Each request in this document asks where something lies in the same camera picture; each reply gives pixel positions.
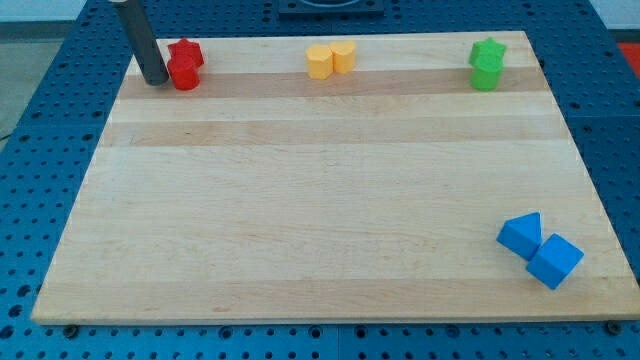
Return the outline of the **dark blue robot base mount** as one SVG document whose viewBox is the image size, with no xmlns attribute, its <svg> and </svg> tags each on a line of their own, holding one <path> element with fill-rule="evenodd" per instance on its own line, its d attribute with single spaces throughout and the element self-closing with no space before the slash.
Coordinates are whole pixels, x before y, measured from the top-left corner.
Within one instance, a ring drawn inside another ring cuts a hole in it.
<svg viewBox="0 0 640 360">
<path fill-rule="evenodd" d="M 380 15 L 384 0 L 277 0 L 280 17 Z"/>
</svg>

